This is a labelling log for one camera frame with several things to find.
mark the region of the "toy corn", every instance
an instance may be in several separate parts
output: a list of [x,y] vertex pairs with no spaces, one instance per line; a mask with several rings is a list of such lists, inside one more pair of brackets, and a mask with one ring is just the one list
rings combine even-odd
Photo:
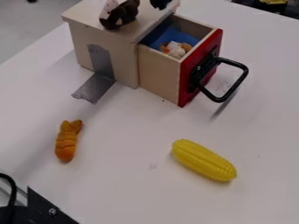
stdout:
[[184,166],[210,179],[227,182],[237,177],[234,166],[206,147],[181,139],[173,143],[172,153]]
[[76,151],[77,135],[82,129],[83,122],[64,121],[60,125],[60,132],[56,139],[55,154],[62,162],[70,162]]

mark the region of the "black screw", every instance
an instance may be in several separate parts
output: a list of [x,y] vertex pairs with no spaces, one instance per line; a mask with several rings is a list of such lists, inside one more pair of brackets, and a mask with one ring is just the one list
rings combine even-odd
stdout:
[[50,215],[51,217],[54,217],[54,216],[56,215],[56,213],[57,213],[57,211],[56,211],[55,208],[51,208],[51,209],[49,210],[49,215]]

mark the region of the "wooden box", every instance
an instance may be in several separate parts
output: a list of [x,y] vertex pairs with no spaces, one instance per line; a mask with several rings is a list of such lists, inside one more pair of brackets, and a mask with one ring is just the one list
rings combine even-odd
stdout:
[[[106,30],[100,24],[102,5],[99,0],[82,1],[62,17],[69,23],[77,60],[83,67],[128,87],[145,88],[179,107],[191,101],[199,90],[211,100],[223,102],[245,79],[247,68],[238,62],[219,58],[223,31],[173,14],[178,3],[178,0],[172,0],[167,9],[159,11],[150,5],[150,0],[141,0],[136,21],[116,31]],[[182,59],[172,58],[144,44],[147,37],[164,27],[175,27],[198,42]],[[209,58],[209,63],[201,65],[206,58]],[[239,67],[244,73],[227,94],[217,98],[204,85],[220,63]],[[201,67],[205,68],[205,74],[201,74],[202,70],[194,73]],[[190,91],[192,82],[200,84]]]

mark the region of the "drawer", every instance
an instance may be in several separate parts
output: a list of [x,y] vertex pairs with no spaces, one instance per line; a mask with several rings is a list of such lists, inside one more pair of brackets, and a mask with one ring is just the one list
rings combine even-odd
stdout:
[[[182,59],[173,58],[150,47],[153,39],[168,27],[174,27],[198,39],[198,43]],[[196,72],[194,70],[200,69],[201,61],[206,60],[209,55],[215,58],[219,56],[222,33],[221,29],[207,24],[178,15],[169,16],[137,46],[139,86],[183,107],[198,94],[200,89],[206,90],[203,86],[216,73],[216,66],[213,66],[205,71],[205,77],[200,81],[191,77]],[[246,75],[247,73],[242,75],[242,79],[245,79]],[[201,87],[195,87],[191,91],[192,81],[199,81]]]

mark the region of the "white box top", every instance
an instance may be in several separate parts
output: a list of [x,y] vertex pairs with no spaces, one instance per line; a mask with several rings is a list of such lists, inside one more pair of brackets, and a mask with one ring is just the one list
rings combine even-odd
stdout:
[[173,13],[179,6],[179,0],[173,0],[165,10],[159,10],[154,9],[150,5],[150,0],[141,0],[136,21],[124,25],[119,30],[111,31],[105,29],[99,22],[99,15],[105,2],[106,1],[103,0],[82,1],[65,11],[62,17],[67,22],[74,21],[88,25],[101,31],[118,35],[131,43],[136,43]]

